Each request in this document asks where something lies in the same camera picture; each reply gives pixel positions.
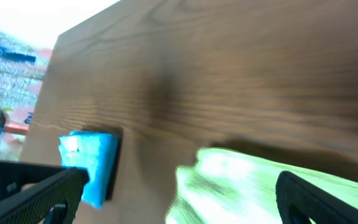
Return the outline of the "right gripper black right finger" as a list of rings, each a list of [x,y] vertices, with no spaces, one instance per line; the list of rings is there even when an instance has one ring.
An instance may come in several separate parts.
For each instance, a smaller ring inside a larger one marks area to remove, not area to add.
[[[289,171],[279,174],[275,193],[283,224],[358,224],[358,209]]]

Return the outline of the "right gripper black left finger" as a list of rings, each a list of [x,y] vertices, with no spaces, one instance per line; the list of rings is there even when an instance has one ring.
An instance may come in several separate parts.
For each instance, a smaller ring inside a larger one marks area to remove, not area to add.
[[[88,171],[0,161],[0,223],[71,224]]]

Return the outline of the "light green cloth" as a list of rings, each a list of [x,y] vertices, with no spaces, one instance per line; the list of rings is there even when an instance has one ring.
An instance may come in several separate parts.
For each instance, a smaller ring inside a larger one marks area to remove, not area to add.
[[[199,149],[193,166],[179,166],[166,223],[281,223],[275,186],[283,171],[358,209],[358,183],[324,172],[229,149]]]

